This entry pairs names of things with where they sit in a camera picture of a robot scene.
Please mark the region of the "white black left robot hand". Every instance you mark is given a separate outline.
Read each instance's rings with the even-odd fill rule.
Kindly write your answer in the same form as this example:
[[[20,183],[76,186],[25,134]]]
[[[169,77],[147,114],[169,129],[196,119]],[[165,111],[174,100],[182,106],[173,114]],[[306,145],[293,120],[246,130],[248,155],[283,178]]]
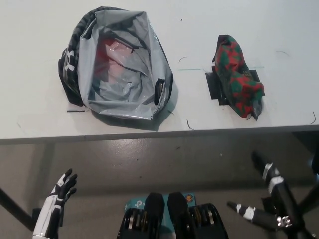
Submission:
[[[68,169],[57,181],[49,196],[45,199],[35,224],[33,236],[53,239],[61,225],[64,206],[77,189],[77,174]]]

